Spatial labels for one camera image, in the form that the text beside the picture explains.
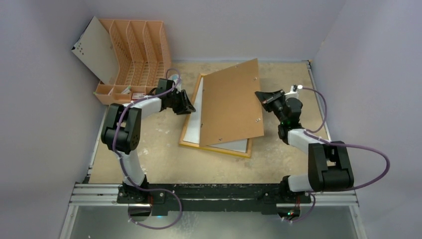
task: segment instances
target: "white wall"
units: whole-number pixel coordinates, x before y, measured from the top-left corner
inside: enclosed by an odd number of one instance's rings
[[[0,231],[57,238],[86,174],[104,107],[70,49],[93,15],[82,0],[0,1]]]
[[[315,57],[333,139],[387,153],[391,171],[358,190],[370,239],[420,238],[422,2],[348,0]],[[382,172],[381,157],[350,150],[356,185]]]
[[[98,17],[163,20],[174,60],[308,60],[345,0],[86,0]]]

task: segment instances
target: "black clamp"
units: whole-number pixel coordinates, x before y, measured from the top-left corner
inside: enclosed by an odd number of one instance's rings
[[[262,104],[262,107],[267,112],[274,112],[275,116],[280,121],[278,125],[278,136],[280,139],[287,142],[288,131],[296,128],[302,128],[300,124],[300,116],[302,113],[302,102],[296,98],[286,99],[283,90],[275,92],[255,92],[256,97]]]
[[[174,81],[172,80],[159,79],[155,94],[166,92],[173,87],[173,84]],[[161,110],[172,108],[173,112],[177,115],[186,115],[196,111],[191,101],[189,101],[185,90],[179,92],[177,89],[174,89],[172,92],[161,96],[160,99],[162,101]]]

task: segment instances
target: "desk file organizer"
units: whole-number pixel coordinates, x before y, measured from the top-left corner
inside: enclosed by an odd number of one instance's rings
[[[148,94],[171,67],[162,21],[100,19],[118,61],[115,82],[100,82],[94,94],[104,105],[129,103],[133,93]],[[122,92],[129,87],[127,94]]]

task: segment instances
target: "black mounting bracket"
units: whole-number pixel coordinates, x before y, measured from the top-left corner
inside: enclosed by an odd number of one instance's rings
[[[308,151],[308,178],[315,192],[340,191],[353,186],[353,172],[346,147],[311,143]],[[335,165],[328,166],[328,160]]]
[[[113,150],[112,144],[117,129],[117,123],[121,113],[124,110],[123,105],[111,104],[108,108],[107,115],[104,120],[104,126],[101,131],[101,142],[105,143],[109,150]],[[124,127],[120,127],[117,134],[116,149],[125,154],[129,154],[135,150],[139,144],[139,135],[141,132],[142,109],[129,108],[124,115]]]
[[[304,192],[294,193],[288,188],[287,178],[280,184],[151,184],[142,188],[167,189],[179,197],[185,212],[260,212],[264,215],[286,215],[287,211],[280,204],[293,204],[297,197],[301,202],[310,203],[310,197]],[[119,188],[118,203],[151,204],[152,216],[166,216],[169,211],[178,211],[179,204],[175,197],[164,191],[144,192],[128,191],[129,186]]]

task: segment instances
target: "purple cable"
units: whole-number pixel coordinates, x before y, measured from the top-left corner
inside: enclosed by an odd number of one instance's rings
[[[308,192],[308,193],[309,193],[309,195],[311,195],[311,196],[314,198],[314,201],[312,202],[312,206],[311,206],[311,208],[309,208],[309,211],[307,211],[305,215],[301,216],[300,218],[298,218],[297,220],[294,220],[294,221],[289,220],[289,222],[291,222],[291,223],[297,223],[297,222],[300,222],[300,221],[304,220],[305,218],[307,218],[307,217],[309,216],[309,214],[311,214],[312,210],[313,210],[313,209],[314,209],[314,207],[315,207],[315,203],[316,203],[316,201],[317,201],[317,200],[316,200],[316,198],[315,198],[315,195],[314,195],[314,194],[312,194],[312,193],[310,193],[310,192]]]
[[[385,169],[384,169],[384,171],[383,171],[383,172],[382,172],[382,173],[381,173],[378,177],[374,178],[373,180],[371,180],[371,181],[369,181],[369,182],[366,182],[366,183],[364,183],[364,184],[361,184],[361,185],[359,185],[359,186],[356,186],[356,187],[351,187],[351,188],[347,188],[347,189],[344,189],[344,190],[342,190],[342,191],[352,191],[352,190],[356,190],[356,189],[364,188],[364,187],[366,187],[366,186],[369,186],[369,185],[371,185],[371,184],[373,184],[373,183],[377,182],[377,181],[378,181],[378,180],[380,180],[381,178],[383,178],[383,177],[384,177],[384,176],[388,173],[388,171],[390,170],[390,160],[389,160],[388,156],[387,156],[386,154],[384,154],[383,152],[381,152],[381,151],[379,151],[379,150],[377,150],[377,149],[374,149],[374,148],[370,148],[370,147],[367,147],[367,146],[362,146],[362,145],[357,145],[357,144],[331,143],[331,142],[329,142],[329,141],[327,141],[327,140],[325,140],[325,139],[322,139],[322,138],[320,138],[320,137],[318,137],[318,136],[315,136],[315,135],[313,135],[313,134],[310,134],[310,133],[316,133],[316,132],[320,131],[320,130],[322,129],[322,127],[324,127],[325,121],[326,121],[326,119],[327,119],[327,102],[325,101],[325,97],[322,95],[322,93],[321,93],[321,92],[319,92],[319,91],[317,91],[317,90],[314,90],[314,89],[312,89],[312,88],[308,88],[308,87],[303,87],[302,89],[305,89],[305,90],[310,90],[310,91],[313,91],[313,92],[317,93],[318,95],[320,95],[320,96],[321,96],[321,98],[322,98],[322,101],[324,101],[324,108],[325,108],[325,111],[324,111],[324,119],[322,120],[322,124],[321,124],[321,126],[320,126],[317,130],[315,130],[315,131],[312,131],[312,130],[306,129],[306,130],[304,131],[304,134],[305,134],[306,136],[311,137],[311,138],[313,138],[313,139],[316,139],[316,140],[318,140],[318,141],[321,141],[321,142],[323,142],[323,143],[325,143],[325,144],[328,144],[328,145],[331,145],[331,146],[336,146],[336,147],[349,147],[349,148],[359,148],[359,149],[368,150],[368,151],[371,151],[371,152],[374,152],[374,153],[377,153],[377,154],[379,154],[379,155],[383,156],[383,157],[384,157],[384,159],[385,159],[385,162],[386,162]]]
[[[139,103],[139,102],[142,102],[142,101],[145,101],[145,100],[147,100],[147,99],[151,99],[151,98],[157,98],[157,97],[160,97],[160,96],[163,96],[163,95],[166,95],[166,94],[168,94],[168,93],[170,93],[170,92],[172,92],[176,87],[177,87],[177,85],[178,84],[180,84],[180,81],[182,80],[181,78],[180,78],[180,72],[179,72],[179,70],[177,70],[177,69],[174,69],[174,68],[169,68],[167,71],[166,71],[166,79],[168,78],[168,73],[169,73],[169,71],[170,70],[174,70],[174,71],[176,71],[177,72],[177,74],[178,74],[178,78],[177,78],[177,81],[176,81],[176,83],[173,85],[173,87],[171,88],[171,89],[169,89],[168,91],[165,91],[165,92],[163,92],[163,93],[160,93],[160,94],[158,94],[158,95],[154,95],[154,96],[151,96],[151,97],[149,97],[149,96],[145,96],[144,98],[141,98],[141,99],[139,99],[139,100],[136,100],[136,101],[134,101],[134,102],[132,102],[132,103],[130,103],[129,105],[127,105],[125,108],[124,108],[124,110],[123,110],[123,112],[121,113],[121,116],[120,116],[120,118],[119,118],[119,121],[118,121],[118,123],[117,123],[117,128],[116,128],[116,133],[114,134],[114,138],[113,138],[113,144],[112,144],[112,148],[113,148],[113,152],[115,153],[115,154],[117,154],[118,155],[118,157],[119,157],[119,162],[120,162],[120,166],[121,166],[121,169],[122,169],[122,171],[123,171],[123,174],[124,174],[124,176],[128,179],[128,181],[135,187],[135,188],[137,188],[138,190],[140,190],[140,191],[144,191],[144,192],[153,192],[153,191],[164,191],[164,192],[168,192],[168,193],[170,193],[170,194],[172,194],[175,198],[176,198],[176,200],[177,200],[177,202],[179,203],[179,214],[177,215],[177,218],[172,222],[172,223],[170,223],[169,225],[167,225],[167,226],[165,226],[165,227],[152,227],[152,226],[148,226],[148,225],[145,225],[145,224],[142,224],[142,223],[139,223],[139,222],[137,222],[137,221],[135,221],[131,216],[130,216],[130,214],[129,214],[129,220],[131,221],[131,222],[133,222],[133,223],[135,223],[136,225],[139,225],[139,226],[142,226],[142,227],[145,227],[145,228],[148,228],[148,229],[154,229],[154,230],[161,230],[161,229],[166,229],[166,228],[169,228],[169,227],[172,227],[174,224],[176,224],[179,220],[180,220],[180,218],[182,218],[182,202],[180,201],[180,199],[179,199],[179,197],[175,194],[175,193],[173,193],[172,191],[170,191],[170,190],[167,190],[167,189],[161,189],[161,188],[157,188],[157,189],[144,189],[144,188],[141,188],[141,187],[139,187],[130,177],[129,177],[129,175],[128,175],[128,173],[127,173],[127,171],[126,171],[126,169],[125,169],[125,167],[124,167],[124,164],[123,164],[123,158],[122,158],[122,155],[116,150],[116,142],[117,142],[117,134],[118,134],[118,132],[119,132],[119,130],[120,130],[120,126],[121,126],[121,123],[123,122],[123,118],[124,118],[124,115],[126,114],[126,112],[128,111],[128,109],[131,107],[131,106],[133,106],[133,105],[135,105],[135,104],[137,104],[137,103]]]
[[[322,119],[321,126],[318,129],[316,129],[315,131],[307,129],[307,131],[309,131],[311,133],[316,133],[316,132],[320,131],[322,129],[322,127],[324,127],[325,121],[327,120],[327,101],[325,101],[325,97],[321,94],[321,92],[319,92],[317,90],[314,90],[312,88],[305,87],[305,86],[303,86],[302,89],[313,91],[313,92],[317,93],[319,96],[321,96],[321,99],[324,102],[324,118]]]

